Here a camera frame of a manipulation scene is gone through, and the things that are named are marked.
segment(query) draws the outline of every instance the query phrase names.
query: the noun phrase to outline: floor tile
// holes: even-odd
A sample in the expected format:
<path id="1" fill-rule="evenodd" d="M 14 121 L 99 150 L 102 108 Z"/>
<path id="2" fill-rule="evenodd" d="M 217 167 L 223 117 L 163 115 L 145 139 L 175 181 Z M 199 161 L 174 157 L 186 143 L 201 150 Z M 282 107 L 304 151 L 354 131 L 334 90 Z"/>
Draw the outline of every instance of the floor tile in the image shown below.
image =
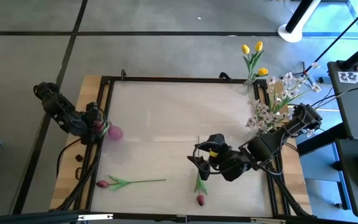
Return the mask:
<path id="1" fill-rule="evenodd" d="M 81 0 L 0 0 L 0 30 L 71 31 Z"/>
<path id="2" fill-rule="evenodd" d="M 310 64 L 331 43 L 331 39 L 304 38 L 292 44 L 279 37 L 78 37 L 62 92 L 75 101 L 84 75 L 119 76 L 121 69 L 129 76 L 216 78 L 226 72 L 246 78 L 241 45 L 253 48 L 258 40 L 265 49 L 258 67 L 277 76 L 301 71 L 301 61 Z M 328 61 L 346 59 L 357 49 L 358 40 L 338 41 L 313 78 L 327 76 Z"/>
<path id="3" fill-rule="evenodd" d="M 305 24 L 303 32 L 342 32 L 352 21 L 346 3 L 321 2 Z M 354 24 L 348 32 L 358 32 L 357 25 Z"/>
<path id="4" fill-rule="evenodd" d="M 67 43 L 68 37 L 0 37 L 0 215 L 12 208 L 44 115 L 32 88 L 55 81 Z"/>
<path id="5" fill-rule="evenodd" d="M 96 0 L 88 2 L 80 30 L 276 32 L 292 16 L 289 5 L 293 10 L 299 5 L 288 2 Z M 344 3 L 321 3 L 304 31 L 341 32 L 351 21 Z"/>

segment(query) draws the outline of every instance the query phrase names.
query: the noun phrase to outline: wooden table frame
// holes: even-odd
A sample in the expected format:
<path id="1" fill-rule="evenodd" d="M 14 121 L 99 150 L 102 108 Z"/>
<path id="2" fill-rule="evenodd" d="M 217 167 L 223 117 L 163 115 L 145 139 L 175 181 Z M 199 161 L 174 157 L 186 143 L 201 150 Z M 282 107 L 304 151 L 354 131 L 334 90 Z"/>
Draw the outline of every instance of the wooden table frame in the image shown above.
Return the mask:
<path id="1" fill-rule="evenodd" d="M 217 79 L 217 78 L 160 78 L 160 77 L 125 77 L 123 73 L 121 77 L 101 77 L 101 76 L 85 76 L 83 85 L 80 90 L 80 95 L 78 102 L 76 104 L 76 109 L 78 111 L 84 111 L 86 104 L 91 101 L 96 101 L 101 108 L 104 108 L 106 116 L 108 116 L 109 103 L 111 99 L 112 89 L 114 87 L 114 81 L 124 80 L 124 81 L 138 81 L 138 82 L 198 82 L 198 83 L 243 83 L 245 80 L 231 80 L 231 79 Z M 278 91 L 282 90 L 282 85 L 276 85 Z M 265 80 L 258 80 L 254 83 L 254 92 L 255 98 L 260 99 L 262 102 L 266 102 L 265 99 L 268 99 L 268 94 L 266 91 L 266 82 Z M 67 144 L 74 141 L 77 137 L 69 136 Z M 289 143 L 295 145 L 294 139 L 289 139 Z M 90 162 L 97 162 L 100 155 L 101 145 L 103 142 L 84 146 L 81 144 L 75 144 L 71 149 L 67 150 L 62 158 L 62 163 L 60 166 L 60 173 L 58 175 L 57 183 L 55 186 L 55 191 L 53 193 L 53 198 L 50 204 L 50 208 L 57 208 L 62 202 L 68 197 L 70 192 L 76 187 L 78 181 L 75 179 L 75 173 L 81 168 L 81 175 L 85 175 L 86 169 L 89 169 Z M 83 163 L 79 163 L 75 160 L 75 156 L 81 154 L 85 159 Z M 283 167 L 278 167 L 278 169 L 283 169 L 282 180 L 287 179 L 287 188 L 290 190 L 296 201 L 302 206 L 302 208 L 311 214 L 311 207 L 309 203 L 308 194 L 306 191 L 305 180 L 303 177 L 300 158 L 296 151 L 290 149 L 288 146 L 283 146 L 282 155 L 275 158 L 274 164 L 279 164 L 278 160 L 282 160 Z M 86 182 L 83 190 L 80 192 L 79 196 L 76 198 L 73 205 L 70 208 L 77 209 L 90 209 L 91 196 L 93 194 L 93 187 L 96 179 L 97 170 L 93 173 L 91 178 Z M 276 215 L 290 215 L 291 208 L 289 207 L 288 202 L 283 198 L 283 195 L 279 191 L 277 185 L 273 182 L 270 175 L 267 175 L 267 180 L 269 184 L 269 194 L 270 201 L 272 204 L 272 213 L 273 216 Z M 158 215 L 158 217 L 153 217 L 145 214 L 121 214 L 121 218 L 131 218 L 131 219 L 154 219 L 154 220 L 172 220 L 169 215 Z M 192 220 L 199 220 L 199 217 L 192 216 Z M 239 220 L 241 217 L 232 217 L 236 218 L 238 222 L 247 222 L 248 217 L 245 217 L 243 220 Z M 230 218 L 219 219 L 221 221 L 229 222 Z"/>

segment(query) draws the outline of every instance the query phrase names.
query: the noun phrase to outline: red tulip bud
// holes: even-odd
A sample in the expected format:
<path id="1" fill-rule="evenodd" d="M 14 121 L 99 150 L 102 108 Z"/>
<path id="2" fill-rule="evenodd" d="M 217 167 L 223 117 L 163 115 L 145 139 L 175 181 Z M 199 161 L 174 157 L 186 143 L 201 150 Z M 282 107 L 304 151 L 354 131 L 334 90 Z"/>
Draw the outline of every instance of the red tulip bud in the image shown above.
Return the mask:
<path id="1" fill-rule="evenodd" d="M 202 196 L 202 195 L 197 196 L 197 202 L 198 202 L 198 204 L 199 204 L 200 206 L 205 205 L 204 196 Z"/>
<path id="2" fill-rule="evenodd" d="M 109 183 L 105 180 L 100 180 L 99 182 L 96 183 L 96 186 L 101 188 L 106 188 L 109 186 Z"/>

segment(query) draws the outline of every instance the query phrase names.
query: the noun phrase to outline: green stem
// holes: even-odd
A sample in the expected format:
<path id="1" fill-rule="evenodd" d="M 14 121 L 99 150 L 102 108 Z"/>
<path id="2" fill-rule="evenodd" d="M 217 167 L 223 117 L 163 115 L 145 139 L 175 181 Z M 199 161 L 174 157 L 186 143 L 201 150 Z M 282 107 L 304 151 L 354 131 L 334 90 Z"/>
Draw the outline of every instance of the green stem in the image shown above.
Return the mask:
<path id="1" fill-rule="evenodd" d="M 137 181 L 129 181 L 129 183 L 143 183 L 143 182 L 155 182 L 155 181 L 164 181 L 166 179 L 158 179 L 158 180 L 137 180 Z"/>

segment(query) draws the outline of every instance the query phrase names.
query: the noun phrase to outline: table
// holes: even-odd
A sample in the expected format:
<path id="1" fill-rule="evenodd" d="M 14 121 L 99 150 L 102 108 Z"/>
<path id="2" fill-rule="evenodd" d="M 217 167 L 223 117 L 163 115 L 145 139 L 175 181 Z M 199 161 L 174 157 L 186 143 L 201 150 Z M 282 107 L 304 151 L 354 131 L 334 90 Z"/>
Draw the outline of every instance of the table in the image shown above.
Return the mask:
<path id="1" fill-rule="evenodd" d="M 80 96 L 76 104 L 76 109 L 78 111 L 84 110 L 87 103 L 89 103 L 90 101 L 95 101 L 97 99 L 101 79 L 103 78 L 99 76 L 85 76 L 83 85 L 81 87 Z M 101 103 L 102 107 L 104 107 L 105 101 L 106 94 L 103 95 Z M 76 137 L 69 136 L 67 144 L 71 143 L 75 139 Z M 288 141 L 292 144 L 295 144 L 294 139 L 289 139 Z M 68 149 L 63 155 L 62 164 L 60 166 L 60 173 L 50 204 L 51 208 L 59 206 L 76 185 L 77 180 L 75 179 L 74 173 L 77 168 L 81 167 L 81 164 L 75 160 L 75 156 L 77 154 L 84 155 L 85 148 L 86 146 L 76 144 L 72 148 Z M 291 148 L 284 146 L 282 157 L 284 177 L 288 189 L 293 194 L 297 202 L 303 207 L 303 209 L 305 209 L 308 213 L 311 213 L 310 203 L 305 186 L 305 180 L 303 178 L 298 154 Z M 78 202 L 78 208 L 86 207 L 88 188 L 89 183 L 84 188 L 84 191 L 81 195 L 81 200 Z M 281 198 L 280 193 L 278 192 L 277 187 L 275 188 L 275 190 L 275 193 L 277 195 L 278 212 L 283 214 L 283 200 Z"/>
<path id="2" fill-rule="evenodd" d="M 351 209 L 358 216 L 358 141 L 337 139 L 335 145 L 349 193 Z"/>
<path id="3" fill-rule="evenodd" d="M 358 79 L 358 72 L 343 72 L 338 67 L 337 62 L 329 62 L 328 69 L 335 94 L 340 94 L 349 88 L 358 88 L 358 85 L 353 86 L 352 83 L 346 83 L 341 78 L 343 74 L 345 78 L 349 75 L 355 75 Z M 358 139 L 358 90 L 349 91 L 336 100 L 343 122 L 299 144 L 298 150 L 301 156 L 331 144 L 336 138 Z"/>

